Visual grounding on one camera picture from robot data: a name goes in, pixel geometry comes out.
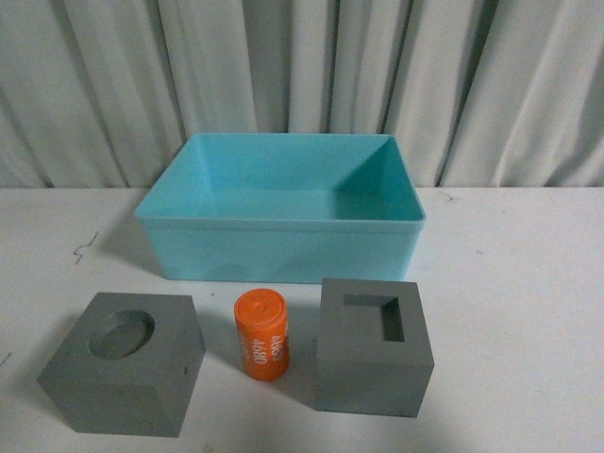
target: table surface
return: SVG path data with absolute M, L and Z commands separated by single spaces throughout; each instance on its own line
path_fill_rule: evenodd
M 0 191 L 4 452 L 604 451 L 604 189 L 421 189 L 418 282 L 436 363 L 417 419 L 313 409 L 320 285 L 290 307 L 289 371 L 242 371 L 252 283 L 170 281 L 143 190 Z M 208 352 L 177 439 L 78 434 L 36 377 L 97 292 L 189 294 Z

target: curtain fold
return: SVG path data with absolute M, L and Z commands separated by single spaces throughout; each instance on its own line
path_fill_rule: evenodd
M 604 185 L 604 2 L 0 2 L 0 187 L 149 187 L 195 132 L 390 133 L 417 186 Z
M 602 185 L 603 44 L 603 2 L 500 2 L 443 183 Z

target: cube with square hole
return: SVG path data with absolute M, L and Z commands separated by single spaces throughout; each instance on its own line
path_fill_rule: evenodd
M 205 351 L 190 296 L 98 293 L 38 382 L 77 432 L 177 437 Z
M 318 410 L 416 417 L 433 368 L 417 284 L 323 280 Z

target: cube with circular hole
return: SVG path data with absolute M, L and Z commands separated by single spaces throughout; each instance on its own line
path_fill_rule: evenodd
M 433 368 L 417 284 L 323 280 L 318 410 L 416 417 Z
M 177 437 L 205 351 L 190 296 L 98 293 L 38 382 L 77 432 Z

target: orange cylinder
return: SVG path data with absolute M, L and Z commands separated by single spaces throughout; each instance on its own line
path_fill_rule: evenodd
M 273 380 L 290 362 L 287 307 L 277 291 L 257 289 L 235 303 L 235 323 L 245 372 L 256 380 Z

